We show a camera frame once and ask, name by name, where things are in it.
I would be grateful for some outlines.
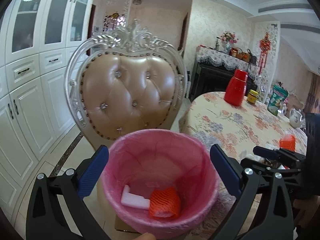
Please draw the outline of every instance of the pink trash bin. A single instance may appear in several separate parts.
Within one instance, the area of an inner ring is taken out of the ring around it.
[[[219,176],[206,147],[197,139],[169,130],[139,130],[109,149],[100,176],[103,191],[116,214],[140,233],[169,239],[200,224],[216,201]],[[157,189],[175,187],[181,198],[177,219],[152,219],[148,211],[120,203],[124,185],[130,193],[150,198]]]

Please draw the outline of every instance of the vase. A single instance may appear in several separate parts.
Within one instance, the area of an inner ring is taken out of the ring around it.
[[[230,42],[227,41],[227,43],[224,45],[224,52],[229,55],[231,49],[232,49],[232,46],[231,46]]]

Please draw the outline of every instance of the floral tablecloth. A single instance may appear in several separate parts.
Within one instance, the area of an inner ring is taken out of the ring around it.
[[[224,54],[222,52],[198,46],[196,50],[196,61],[212,64],[219,67],[224,63],[227,70],[234,70],[235,68],[247,71],[251,78],[255,78],[257,74],[257,66],[246,63],[243,60]]]
[[[211,92],[196,98],[179,120],[180,132],[198,138],[207,150],[218,143],[229,157],[239,160],[242,151],[252,153],[256,145],[265,147],[271,144],[279,147],[279,139],[288,131],[297,138],[296,152],[306,154],[307,136],[301,129],[292,128],[288,118],[272,115],[267,111],[267,106],[260,102],[252,106],[246,102],[246,97],[241,107],[228,104],[223,97],[224,92]],[[207,239],[229,212],[235,197],[229,195],[221,180],[219,187],[218,200],[210,213],[185,239]],[[256,196],[240,232],[248,230],[260,197]]]

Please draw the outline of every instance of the green snack bag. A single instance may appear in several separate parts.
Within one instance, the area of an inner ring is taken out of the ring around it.
[[[273,93],[270,98],[270,102],[268,104],[268,111],[272,113],[273,115],[278,115],[278,109],[280,108],[280,102],[285,100],[288,96],[287,90],[284,90],[283,88],[274,85],[273,86]]]

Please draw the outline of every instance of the white teapot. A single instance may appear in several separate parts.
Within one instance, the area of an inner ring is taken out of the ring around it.
[[[304,119],[302,118],[301,110],[294,108],[290,109],[289,122],[293,128],[298,128],[302,125]]]

